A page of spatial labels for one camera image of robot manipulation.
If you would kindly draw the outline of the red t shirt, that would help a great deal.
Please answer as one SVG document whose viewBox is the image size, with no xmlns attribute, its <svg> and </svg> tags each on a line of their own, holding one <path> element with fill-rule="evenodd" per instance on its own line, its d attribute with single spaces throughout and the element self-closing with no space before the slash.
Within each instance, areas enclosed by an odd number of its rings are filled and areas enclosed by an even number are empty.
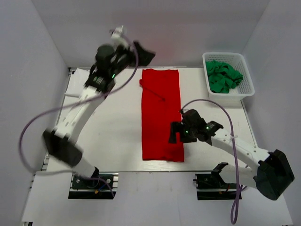
<svg viewBox="0 0 301 226">
<path fill-rule="evenodd" d="M 139 83 L 143 89 L 142 159 L 183 162 L 183 143 L 169 143 L 171 123 L 181 120 L 179 72 L 144 69 Z"/>
</svg>

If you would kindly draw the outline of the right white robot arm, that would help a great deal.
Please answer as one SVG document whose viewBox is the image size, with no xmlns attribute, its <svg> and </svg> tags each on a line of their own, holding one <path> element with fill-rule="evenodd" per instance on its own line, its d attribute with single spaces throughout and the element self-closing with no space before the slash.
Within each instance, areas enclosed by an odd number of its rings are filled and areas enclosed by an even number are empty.
<svg viewBox="0 0 301 226">
<path fill-rule="evenodd" d="M 221 124 L 206 122 L 194 109 L 183 113 L 181 121 L 171 123 L 169 143 L 178 141 L 205 142 L 247 165 L 236 168 L 227 162 L 219 163 L 208 175 L 213 186 L 222 188 L 234 184 L 239 177 L 240 185 L 256 188 L 263 196 L 275 201 L 294 181 L 293 171 L 282 151 L 267 151 L 235 138 Z"/>
</svg>

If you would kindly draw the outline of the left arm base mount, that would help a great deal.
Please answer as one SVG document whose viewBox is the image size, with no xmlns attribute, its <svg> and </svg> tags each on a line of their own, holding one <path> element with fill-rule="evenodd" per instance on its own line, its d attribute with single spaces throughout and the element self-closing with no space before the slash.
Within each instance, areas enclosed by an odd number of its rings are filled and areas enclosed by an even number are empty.
<svg viewBox="0 0 301 226">
<path fill-rule="evenodd" d="M 99 173 L 102 180 L 85 180 L 77 175 L 71 178 L 68 199 L 113 200 L 118 188 L 118 173 Z"/>
</svg>

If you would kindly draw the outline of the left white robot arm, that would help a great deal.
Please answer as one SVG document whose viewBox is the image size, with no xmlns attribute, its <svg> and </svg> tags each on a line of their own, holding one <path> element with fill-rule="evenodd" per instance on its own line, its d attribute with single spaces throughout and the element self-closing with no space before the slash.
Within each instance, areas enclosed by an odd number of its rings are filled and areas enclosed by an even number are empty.
<svg viewBox="0 0 301 226">
<path fill-rule="evenodd" d="M 144 49 L 138 41 L 128 46 L 101 45 L 78 103 L 52 130 L 43 132 L 48 154 L 66 164 L 68 172 L 81 176 L 90 188 L 99 184 L 99 169 L 83 157 L 82 150 L 76 144 L 79 135 L 94 111 L 112 92 L 115 77 L 129 66 L 148 66 L 155 55 L 155 52 Z"/>
</svg>

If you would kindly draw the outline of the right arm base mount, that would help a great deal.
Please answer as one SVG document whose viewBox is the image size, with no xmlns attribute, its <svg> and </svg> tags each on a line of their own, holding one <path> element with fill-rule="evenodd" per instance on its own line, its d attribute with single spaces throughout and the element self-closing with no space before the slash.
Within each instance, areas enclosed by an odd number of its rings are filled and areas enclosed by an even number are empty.
<svg viewBox="0 0 301 226">
<path fill-rule="evenodd" d="M 195 175 L 193 183 L 196 186 L 198 201 L 235 200 L 236 184 L 227 184 L 220 176 L 222 169 L 228 165 L 221 162 L 212 171 Z"/>
</svg>

